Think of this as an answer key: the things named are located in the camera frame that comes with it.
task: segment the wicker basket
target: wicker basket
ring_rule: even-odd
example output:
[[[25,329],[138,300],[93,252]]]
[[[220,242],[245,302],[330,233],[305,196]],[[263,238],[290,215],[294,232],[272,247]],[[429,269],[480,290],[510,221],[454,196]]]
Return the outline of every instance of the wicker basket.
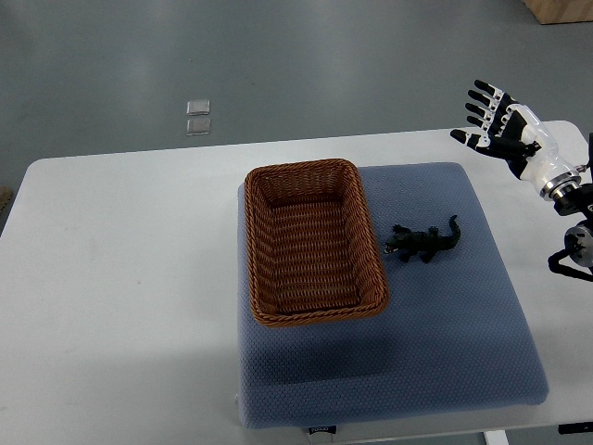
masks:
[[[261,167],[245,180],[251,311],[267,326],[368,317],[389,291],[357,168]]]

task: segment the robotic hand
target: robotic hand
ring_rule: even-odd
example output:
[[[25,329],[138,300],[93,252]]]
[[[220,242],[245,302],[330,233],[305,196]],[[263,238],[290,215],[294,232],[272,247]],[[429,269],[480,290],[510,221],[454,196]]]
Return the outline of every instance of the robotic hand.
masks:
[[[559,156],[558,143],[529,107],[489,83],[475,81],[474,85],[481,92],[470,90],[468,95],[481,105],[465,104],[473,113],[467,121],[481,132],[453,130],[451,136],[478,153],[505,159],[518,179],[531,183],[544,199],[554,201],[561,216],[579,211],[585,214],[585,221],[566,232],[565,249],[549,258],[549,268],[593,282],[593,275],[560,264],[570,256],[593,273],[593,184],[581,186],[579,174],[591,167],[593,133],[588,164],[575,167]]]

